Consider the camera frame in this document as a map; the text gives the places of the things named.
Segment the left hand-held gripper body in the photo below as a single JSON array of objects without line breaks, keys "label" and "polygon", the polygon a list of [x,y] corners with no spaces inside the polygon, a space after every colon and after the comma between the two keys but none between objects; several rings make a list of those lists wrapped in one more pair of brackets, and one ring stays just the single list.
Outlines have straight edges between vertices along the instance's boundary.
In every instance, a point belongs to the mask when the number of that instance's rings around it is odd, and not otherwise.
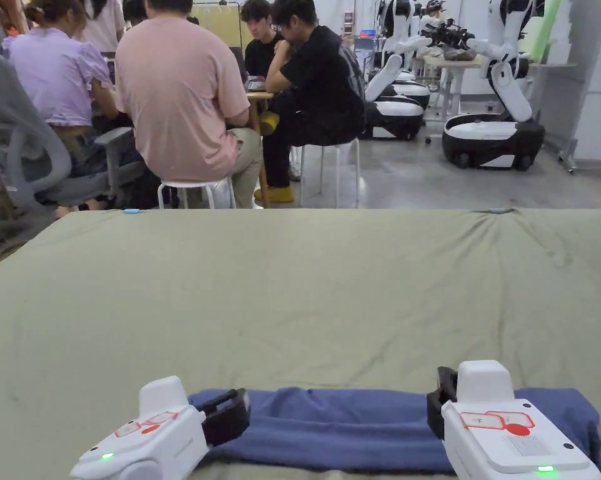
[{"label": "left hand-held gripper body", "polygon": [[235,441],[250,425],[244,388],[192,405],[181,379],[149,382],[139,415],[85,452],[71,479],[187,479],[211,449]]}]

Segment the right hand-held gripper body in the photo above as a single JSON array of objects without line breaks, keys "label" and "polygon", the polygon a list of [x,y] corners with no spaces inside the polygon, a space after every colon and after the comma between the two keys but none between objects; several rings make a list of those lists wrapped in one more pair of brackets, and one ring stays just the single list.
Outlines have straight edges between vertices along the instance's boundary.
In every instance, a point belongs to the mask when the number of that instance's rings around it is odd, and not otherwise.
[{"label": "right hand-held gripper body", "polygon": [[493,359],[437,369],[427,423],[459,479],[601,479],[598,466]]}]

